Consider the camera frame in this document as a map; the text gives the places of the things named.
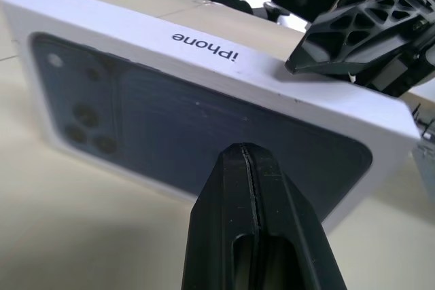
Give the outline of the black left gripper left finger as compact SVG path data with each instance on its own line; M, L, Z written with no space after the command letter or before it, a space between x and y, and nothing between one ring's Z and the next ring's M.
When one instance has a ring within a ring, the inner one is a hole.
M251 158L225 149L190 213L184 290L252 290L259 222Z

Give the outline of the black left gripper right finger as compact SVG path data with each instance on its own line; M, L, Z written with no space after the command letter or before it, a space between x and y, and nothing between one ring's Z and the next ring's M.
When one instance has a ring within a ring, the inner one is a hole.
M258 226L249 290L347 290L309 201L269 150L250 143L242 149Z

